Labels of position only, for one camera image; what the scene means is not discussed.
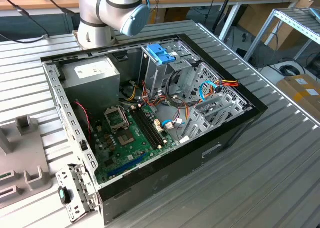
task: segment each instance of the black cable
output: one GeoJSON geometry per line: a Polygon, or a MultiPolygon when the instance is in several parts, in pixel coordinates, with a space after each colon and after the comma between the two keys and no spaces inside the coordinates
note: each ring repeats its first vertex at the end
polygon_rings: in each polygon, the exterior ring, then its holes
{"type": "Polygon", "coordinates": [[[195,9],[194,7],[191,7],[193,10],[195,10],[197,13],[202,14],[202,15],[206,15],[204,13],[201,13],[200,11],[198,11],[197,9],[195,9]]]}
{"type": "Polygon", "coordinates": [[[34,42],[43,40],[43,38],[41,37],[41,38],[30,40],[30,41],[21,41],[21,40],[17,40],[17,39],[8,38],[7,36],[5,36],[1,33],[0,33],[0,36],[7,39],[7,40],[14,41],[14,42],[21,43],[21,44],[30,44],[30,43],[34,43],[34,42]]]}
{"type": "Polygon", "coordinates": [[[158,16],[158,11],[159,11],[159,0],[155,0],[156,1],[156,12],[155,12],[155,19],[154,21],[157,22],[157,16],[158,16]]]}
{"type": "Polygon", "coordinates": [[[69,15],[75,15],[76,13],[70,9],[67,9],[65,7],[61,7],[60,5],[58,5],[54,0],[50,0],[54,5],[56,5],[57,8],[59,8],[62,12],[64,12],[65,14],[69,14],[69,15]]]}
{"type": "MultiPolygon", "coordinates": [[[[19,5],[15,4],[14,2],[12,2],[11,0],[7,0],[20,14],[27,16],[29,19],[31,19],[35,24],[37,24],[40,28],[42,28],[45,33],[47,34],[47,36],[50,36],[49,32],[44,28],[44,26],[42,26],[40,23],[38,23],[33,17],[30,16],[30,14],[28,13],[28,11],[26,11],[24,8],[20,7],[19,5]]],[[[42,39],[45,39],[47,37],[42,36],[41,38],[35,39],[35,40],[31,40],[31,41],[20,41],[20,40],[16,40],[16,39],[11,39],[7,36],[5,36],[4,34],[0,34],[2,37],[4,37],[7,40],[11,40],[17,43],[22,43],[22,44],[29,44],[29,43],[34,43],[37,41],[40,41],[42,39]]]]}
{"type": "Polygon", "coordinates": [[[67,25],[67,27],[68,27],[68,32],[71,33],[72,30],[71,30],[71,28],[70,28],[70,25],[69,25],[69,22],[68,22],[68,18],[67,18],[66,15],[64,16],[64,18],[65,18],[66,25],[67,25]]]}
{"type": "Polygon", "coordinates": [[[178,134],[178,131],[179,131],[179,129],[180,129],[180,126],[181,126],[182,124],[180,124],[177,128],[176,128],[176,137],[179,139],[179,134],[178,134]]]}
{"type": "Polygon", "coordinates": [[[211,5],[210,5],[210,8],[209,8],[209,11],[208,11],[208,13],[205,15],[205,19],[204,19],[204,23],[203,23],[204,25],[206,25],[206,22],[207,22],[207,19],[208,19],[208,17],[209,17],[209,14],[210,14],[210,11],[211,11],[211,9],[212,9],[213,4],[214,4],[214,0],[211,1],[211,5]]]}
{"type": "MultiPolygon", "coordinates": [[[[273,35],[275,35],[275,37],[276,37],[276,48],[275,48],[275,50],[274,50],[274,52],[273,52],[273,55],[272,55],[272,57],[271,57],[271,59],[270,59],[270,63],[272,62],[272,60],[274,59],[274,57],[275,57],[275,54],[276,54],[276,52],[278,51],[278,48],[279,48],[279,36],[278,36],[278,31],[279,31],[279,27],[280,27],[280,22],[278,22],[278,24],[277,24],[277,28],[276,28],[276,31],[275,31],[275,33],[274,32],[267,32],[267,33],[265,33],[265,34],[273,34],[273,35]]],[[[263,65],[262,65],[262,69],[260,70],[260,72],[263,70],[263,68],[265,67],[266,65],[265,65],[265,60],[263,60],[263,65]]]]}
{"type": "Polygon", "coordinates": [[[320,54],[320,52],[315,52],[315,53],[310,54],[310,55],[307,57],[306,61],[305,61],[305,66],[308,66],[308,65],[309,65],[308,60],[309,60],[309,58],[310,58],[312,55],[314,55],[314,54],[320,54]]]}
{"type": "Polygon", "coordinates": [[[288,58],[288,57],[283,57],[283,58],[281,58],[281,59],[278,61],[278,63],[281,63],[281,61],[282,61],[283,59],[289,59],[289,60],[292,60],[292,61],[296,62],[297,64],[300,65],[300,67],[302,68],[303,72],[306,74],[306,70],[305,70],[304,66],[302,66],[296,59],[288,58]]]}
{"type": "Polygon", "coordinates": [[[231,49],[234,47],[234,45],[235,45],[235,32],[236,32],[236,28],[235,27],[233,27],[233,38],[232,38],[232,47],[231,47],[231,49]]]}
{"type": "Polygon", "coordinates": [[[273,65],[274,67],[272,67],[271,65],[267,65],[268,67],[272,68],[273,70],[275,70],[277,73],[285,76],[285,77],[288,77],[288,76],[294,76],[294,75],[299,75],[301,74],[299,69],[297,69],[296,67],[292,66],[292,65],[282,65],[280,67],[280,69],[277,69],[275,65],[273,65]]]}
{"type": "Polygon", "coordinates": [[[284,76],[294,76],[294,75],[301,74],[299,69],[297,69],[295,66],[292,66],[290,64],[282,65],[279,69],[280,69],[280,72],[283,73],[284,76]]]}
{"type": "MultiPolygon", "coordinates": [[[[120,87],[120,92],[123,94],[123,96],[125,96],[126,98],[130,98],[131,96],[128,95],[127,93],[125,93],[125,89],[124,87],[120,87]]],[[[124,101],[129,102],[129,103],[138,103],[138,100],[133,98],[131,100],[126,100],[124,99],[124,101]]]]}
{"type": "Polygon", "coordinates": [[[66,32],[69,33],[69,29],[67,28],[64,14],[62,14],[62,19],[63,19],[64,28],[65,28],[66,32]]]}

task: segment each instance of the blue drive bay latch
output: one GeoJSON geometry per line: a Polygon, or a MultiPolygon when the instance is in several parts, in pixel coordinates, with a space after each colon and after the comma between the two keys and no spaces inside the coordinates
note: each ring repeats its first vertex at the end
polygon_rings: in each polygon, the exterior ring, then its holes
{"type": "Polygon", "coordinates": [[[149,44],[146,46],[146,49],[148,49],[152,56],[154,56],[161,64],[176,60],[176,58],[171,56],[160,44],[149,44]]]}

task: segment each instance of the ram slot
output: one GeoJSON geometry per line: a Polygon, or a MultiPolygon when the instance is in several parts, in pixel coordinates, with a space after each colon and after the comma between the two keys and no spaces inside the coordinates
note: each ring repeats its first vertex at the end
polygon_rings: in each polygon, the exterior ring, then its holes
{"type": "Polygon", "coordinates": [[[158,149],[159,145],[164,145],[164,141],[159,136],[157,130],[149,122],[146,114],[141,109],[131,111],[131,116],[143,132],[153,149],[158,149]]]}

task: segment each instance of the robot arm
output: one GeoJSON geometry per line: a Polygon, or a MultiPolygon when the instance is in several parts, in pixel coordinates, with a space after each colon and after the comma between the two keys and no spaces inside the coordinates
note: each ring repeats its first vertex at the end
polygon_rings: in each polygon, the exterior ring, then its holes
{"type": "Polygon", "coordinates": [[[133,36],[146,25],[149,8],[142,0],[79,0],[78,40],[85,48],[114,42],[113,28],[133,36]]]}

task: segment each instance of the slotted metal surface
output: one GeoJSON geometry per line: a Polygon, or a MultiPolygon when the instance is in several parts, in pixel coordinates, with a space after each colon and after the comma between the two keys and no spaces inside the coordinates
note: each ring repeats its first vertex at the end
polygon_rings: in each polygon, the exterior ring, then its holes
{"type": "MultiPolygon", "coordinates": [[[[110,227],[316,227],[320,221],[320,136],[315,121],[193,21],[148,25],[133,38],[117,35],[124,43],[183,32],[269,109],[233,147],[110,227]]],[[[1,227],[69,227],[54,174],[76,159],[39,57],[79,47],[72,35],[63,35],[29,45],[4,42],[0,50],[0,122],[23,114],[38,118],[53,180],[51,189],[1,209],[1,227]]],[[[101,218],[94,212],[72,226],[102,227],[101,218]]]]}
{"type": "Polygon", "coordinates": [[[274,15],[320,44],[320,23],[309,12],[309,8],[276,10],[274,15]]]}

